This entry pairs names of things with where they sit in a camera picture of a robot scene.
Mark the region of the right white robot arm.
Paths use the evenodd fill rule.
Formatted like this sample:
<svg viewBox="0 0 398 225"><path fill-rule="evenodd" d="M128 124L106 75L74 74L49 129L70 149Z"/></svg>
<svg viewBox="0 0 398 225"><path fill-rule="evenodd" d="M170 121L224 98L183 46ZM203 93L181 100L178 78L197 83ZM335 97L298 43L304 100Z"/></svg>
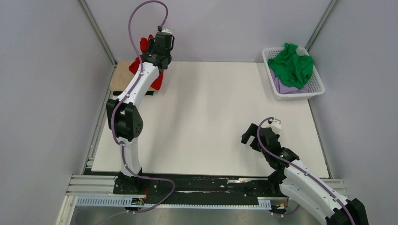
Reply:
<svg viewBox="0 0 398 225"><path fill-rule="evenodd" d="M367 225L364 204L348 199L317 177L292 150L279 142L280 135L269 123L267 127L251 124L241 136L247 144L264 156L274 171L268 176L268 189L273 195L293 198L322 225Z"/></svg>

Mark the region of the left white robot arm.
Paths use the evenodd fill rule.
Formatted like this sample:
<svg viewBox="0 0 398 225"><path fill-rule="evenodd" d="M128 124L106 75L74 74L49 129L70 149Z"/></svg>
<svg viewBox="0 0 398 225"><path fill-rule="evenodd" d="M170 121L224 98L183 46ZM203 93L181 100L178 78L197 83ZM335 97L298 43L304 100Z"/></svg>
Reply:
<svg viewBox="0 0 398 225"><path fill-rule="evenodd" d="M174 36L163 28L151 39L127 88L106 103L108 126L121 150L122 166L115 180L115 194L137 194L143 190L142 166L138 156L138 137L143 130L139 106L151 84L172 61Z"/></svg>

